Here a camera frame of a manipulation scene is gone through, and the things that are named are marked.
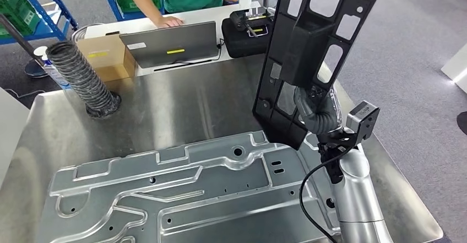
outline black bracket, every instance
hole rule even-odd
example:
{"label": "black bracket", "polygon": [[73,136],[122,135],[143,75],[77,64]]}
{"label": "black bracket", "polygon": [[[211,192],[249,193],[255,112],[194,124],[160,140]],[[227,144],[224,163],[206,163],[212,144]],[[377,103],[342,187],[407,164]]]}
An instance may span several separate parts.
{"label": "black bracket", "polygon": [[[299,119],[297,108],[290,114],[278,106],[284,83],[316,92],[315,106],[332,88],[376,0],[339,0],[334,14],[326,17],[310,8],[311,0],[278,0],[271,39],[253,105],[253,114],[269,141],[298,149],[307,129]],[[358,20],[355,30],[344,35],[345,20]],[[329,80],[318,72],[331,46],[342,54]]]}

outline gray corrugated hose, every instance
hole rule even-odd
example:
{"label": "gray corrugated hose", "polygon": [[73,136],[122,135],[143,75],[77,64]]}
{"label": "gray corrugated hose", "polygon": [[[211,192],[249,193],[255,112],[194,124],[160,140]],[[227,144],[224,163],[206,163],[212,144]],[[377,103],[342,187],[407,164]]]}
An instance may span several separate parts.
{"label": "gray corrugated hose", "polygon": [[48,59],[86,104],[91,117],[105,118],[120,105],[120,96],[110,92],[86,58],[71,41],[58,42],[46,51]]}

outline white sticker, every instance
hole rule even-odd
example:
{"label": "white sticker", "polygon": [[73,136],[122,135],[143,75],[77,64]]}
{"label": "white sticker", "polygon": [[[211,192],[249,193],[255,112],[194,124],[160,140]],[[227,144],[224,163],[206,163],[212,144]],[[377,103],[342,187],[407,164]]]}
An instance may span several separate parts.
{"label": "white sticker", "polygon": [[136,43],[136,44],[131,44],[131,45],[127,45],[128,49],[132,50],[132,49],[138,49],[138,48],[145,48],[146,47],[146,44],[141,42],[141,43]]}

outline hand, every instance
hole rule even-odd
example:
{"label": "hand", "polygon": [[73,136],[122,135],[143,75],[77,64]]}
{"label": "hand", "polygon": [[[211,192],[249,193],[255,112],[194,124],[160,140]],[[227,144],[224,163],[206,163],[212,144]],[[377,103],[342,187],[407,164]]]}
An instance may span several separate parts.
{"label": "hand", "polygon": [[167,17],[161,17],[157,21],[154,21],[154,24],[158,28],[167,28],[167,27],[183,25],[183,21],[173,16],[167,16]]}

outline white desk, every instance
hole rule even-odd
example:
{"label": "white desk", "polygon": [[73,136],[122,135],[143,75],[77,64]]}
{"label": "white desk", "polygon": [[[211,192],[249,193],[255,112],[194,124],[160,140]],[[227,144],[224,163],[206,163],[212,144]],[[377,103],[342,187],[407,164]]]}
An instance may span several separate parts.
{"label": "white desk", "polygon": [[[252,8],[257,8],[257,7],[260,7],[259,2],[252,2]],[[224,35],[222,34],[222,29],[221,29],[222,20],[224,20],[225,18],[228,18],[230,14],[236,10],[240,10],[240,6],[238,4],[215,7],[215,8],[210,8],[210,9],[194,10],[191,12],[175,13],[175,14],[169,14],[166,16],[174,16],[174,17],[180,18],[185,22],[185,24],[197,24],[197,23],[203,23],[206,21],[215,21],[217,38],[219,40],[219,39],[224,38]],[[157,29],[157,27],[148,18],[141,18],[141,19],[136,19],[136,20],[119,21],[116,23],[91,26],[87,29],[85,38],[105,36],[105,34],[107,33],[112,33],[116,31],[119,31],[120,34],[130,34],[130,33],[137,33],[137,32],[154,30],[154,29]],[[200,62],[200,61],[206,61],[209,59],[216,60],[217,58],[218,58],[218,55],[215,57],[204,58],[202,60],[197,60],[197,61]],[[230,59],[232,58],[229,56],[226,46],[225,45],[222,46],[221,56],[216,61],[220,62],[220,61],[225,61],[225,60],[230,60]],[[211,63],[211,62],[204,62],[204,63],[194,64],[194,65],[189,65],[189,66],[190,67],[198,66],[198,65],[207,64],[207,63]],[[135,75],[136,76],[148,75],[148,74],[154,73],[158,69],[164,69],[167,67],[176,67],[176,66],[181,66],[181,65],[184,65],[184,64],[172,64],[170,66],[163,65],[163,66],[157,66],[153,68],[140,68],[138,66],[138,69]]]}
{"label": "white desk", "polygon": [[441,71],[467,93],[467,44],[441,68]]}

